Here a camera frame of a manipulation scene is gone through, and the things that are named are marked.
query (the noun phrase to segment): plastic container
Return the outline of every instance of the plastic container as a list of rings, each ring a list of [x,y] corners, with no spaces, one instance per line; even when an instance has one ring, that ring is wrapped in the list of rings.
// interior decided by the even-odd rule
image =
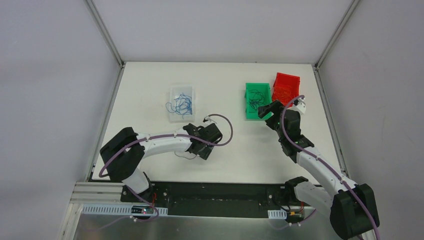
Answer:
[[[195,90],[192,85],[173,85],[165,105],[171,122],[195,121]]]
[[[268,113],[264,118],[258,117],[258,107],[272,103],[269,83],[246,83],[246,118],[266,120],[271,117]]]
[[[279,100],[287,105],[290,100],[299,96],[299,85],[301,78],[299,76],[277,73],[274,85],[272,86],[272,101]]]

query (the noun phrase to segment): blue wire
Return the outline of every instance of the blue wire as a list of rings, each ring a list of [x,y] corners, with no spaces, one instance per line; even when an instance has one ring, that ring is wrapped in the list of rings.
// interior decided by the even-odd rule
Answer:
[[[174,99],[175,106],[172,106],[173,104],[171,102],[167,102],[165,104],[166,110],[172,114],[178,114],[182,116],[182,119],[184,119],[184,115],[193,115],[192,110],[192,97],[187,96],[184,94],[179,95],[179,97]]]

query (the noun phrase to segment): clear plastic bin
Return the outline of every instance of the clear plastic bin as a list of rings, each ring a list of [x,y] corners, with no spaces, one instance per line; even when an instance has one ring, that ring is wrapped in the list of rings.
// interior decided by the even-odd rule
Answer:
[[[192,85],[173,85],[165,105],[171,122],[195,121],[195,90]]]

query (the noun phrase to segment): white wall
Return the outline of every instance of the white wall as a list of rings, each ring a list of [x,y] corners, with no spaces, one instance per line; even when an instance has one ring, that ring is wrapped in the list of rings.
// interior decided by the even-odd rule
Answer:
[[[351,0],[95,0],[126,61],[315,63]]]
[[[324,62],[347,169],[375,192],[384,240],[422,239],[424,1],[362,1]]]
[[[0,239],[56,239],[119,68],[82,0],[0,5]]]

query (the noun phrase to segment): white work surface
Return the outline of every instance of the white work surface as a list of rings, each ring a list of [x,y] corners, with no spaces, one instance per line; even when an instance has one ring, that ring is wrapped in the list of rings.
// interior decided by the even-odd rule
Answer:
[[[125,127],[133,127],[138,133],[182,128],[187,123],[170,123],[165,104],[169,101],[170,85],[192,84],[196,119],[193,124],[202,125],[208,114],[222,114],[231,120],[234,137],[228,145],[215,147],[207,160],[189,160],[173,152],[143,159],[139,167],[152,181],[273,184],[304,176],[318,184],[284,155],[277,133],[263,120],[246,119],[246,83],[269,83],[272,87],[277,72],[300,77],[299,93],[305,95],[306,103],[300,123],[302,133],[338,169],[324,107],[312,66],[308,64],[128,62],[102,146]],[[230,127],[219,117],[213,120],[224,143],[230,136]],[[99,178],[103,166],[99,155],[92,179],[109,179]]]

